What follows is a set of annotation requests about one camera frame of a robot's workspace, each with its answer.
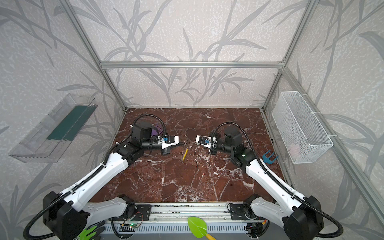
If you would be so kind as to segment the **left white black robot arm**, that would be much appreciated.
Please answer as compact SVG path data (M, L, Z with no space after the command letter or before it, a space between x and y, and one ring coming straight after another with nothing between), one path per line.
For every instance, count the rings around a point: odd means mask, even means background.
M112 148L107 158L89 174L60 194L49 193L44 207L52 207L43 214L44 224L60 240L72 240L92 224L115 217L134 216L135 202L125 195L110 201L91 204L90 199L116 175L126 170L145 151L161 151L167 155L180 146L178 136L153 135L157 128L147 122L133 125L132 133Z

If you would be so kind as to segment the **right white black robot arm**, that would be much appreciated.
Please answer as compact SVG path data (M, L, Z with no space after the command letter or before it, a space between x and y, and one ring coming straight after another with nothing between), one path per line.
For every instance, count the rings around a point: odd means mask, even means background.
M296 200L305 196L291 188L265 163L244 145L242 134L235 126L225 130L225 138L197 137L196 142L209 148L211 155L217 152L229 154L230 161L245 174L258 182L275 200L268 202L261 196L251 197L247 204L251 218L262 217L284 229L291 240L312 240L324 228L323 217Z

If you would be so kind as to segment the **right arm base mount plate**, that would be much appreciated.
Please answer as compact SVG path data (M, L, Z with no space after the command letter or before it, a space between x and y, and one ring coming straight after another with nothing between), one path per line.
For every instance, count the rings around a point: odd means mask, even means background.
M254 214L246 213L244 204L228 203L227 209L233 221L264 221L265 218L255 216Z

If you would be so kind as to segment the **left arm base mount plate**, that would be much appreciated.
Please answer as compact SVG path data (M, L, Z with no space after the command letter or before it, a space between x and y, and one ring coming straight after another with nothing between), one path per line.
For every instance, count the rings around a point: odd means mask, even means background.
M149 221L152 205L139 204L136 205L136 212L128 218L129 221L146 222Z

